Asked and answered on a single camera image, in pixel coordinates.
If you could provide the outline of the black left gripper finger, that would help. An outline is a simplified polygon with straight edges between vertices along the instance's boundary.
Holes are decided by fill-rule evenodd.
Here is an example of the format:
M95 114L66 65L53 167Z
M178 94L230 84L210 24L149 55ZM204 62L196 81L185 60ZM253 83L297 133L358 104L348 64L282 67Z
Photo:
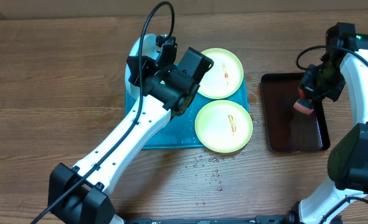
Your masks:
M157 68L164 68L175 62L177 54L177 44L163 44L158 57L155 60Z
M155 45L162 47L164 44L174 45L176 43L176 38L172 35L157 35L155 40Z

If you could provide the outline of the light blue plate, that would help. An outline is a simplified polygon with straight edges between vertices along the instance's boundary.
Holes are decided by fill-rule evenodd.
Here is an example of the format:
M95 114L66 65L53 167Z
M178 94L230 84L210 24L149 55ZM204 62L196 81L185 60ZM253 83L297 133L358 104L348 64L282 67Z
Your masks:
M156 51L157 47L155 44L156 34L146 34L144 36L143 42L143 56L150 57L151 59L156 59L158 53ZM125 87L128 94L137 99L139 96L139 85L138 85L138 61L127 62L125 69Z

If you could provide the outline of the pink green scrub sponge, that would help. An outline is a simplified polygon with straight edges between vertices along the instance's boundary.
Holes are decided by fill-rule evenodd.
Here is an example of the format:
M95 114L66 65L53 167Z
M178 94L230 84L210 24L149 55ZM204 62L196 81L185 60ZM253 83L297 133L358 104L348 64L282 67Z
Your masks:
M303 114L311 114L314 111L312 100L308 99L304 91L300 88L298 88L298 93L300 98L294 103L294 109Z

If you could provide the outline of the yellow plate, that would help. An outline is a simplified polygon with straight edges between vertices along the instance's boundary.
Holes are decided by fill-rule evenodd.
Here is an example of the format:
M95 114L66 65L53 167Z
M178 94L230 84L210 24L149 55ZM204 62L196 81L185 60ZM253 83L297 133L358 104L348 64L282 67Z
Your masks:
M244 76L238 57L221 48L207 49L202 54L211 58L214 65L202 78L198 93L214 100L233 95L240 88Z
M200 142L219 153L231 153L243 148L253 133L249 112L229 100L215 100L203 106L196 116L194 127Z

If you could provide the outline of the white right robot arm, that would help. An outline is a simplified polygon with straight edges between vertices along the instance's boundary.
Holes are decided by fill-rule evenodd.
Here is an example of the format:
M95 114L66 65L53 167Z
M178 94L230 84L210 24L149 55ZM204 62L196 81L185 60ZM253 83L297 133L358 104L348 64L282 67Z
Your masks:
M330 57L326 70L339 64L339 75L346 82L351 102L353 127L331 150L327 179L287 216L290 223L331 223L353 201L366 201L368 195L368 50L331 47L344 52Z

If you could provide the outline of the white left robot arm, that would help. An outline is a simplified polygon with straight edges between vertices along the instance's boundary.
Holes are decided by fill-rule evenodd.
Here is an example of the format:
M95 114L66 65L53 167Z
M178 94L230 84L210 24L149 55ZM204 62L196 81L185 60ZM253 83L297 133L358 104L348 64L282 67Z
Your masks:
M175 62L173 36L146 34L126 61L125 86L135 103L119 125L71 168L60 163L50 174L47 211L64 223L123 223L109 196L143 146L193 102L214 65L188 48Z

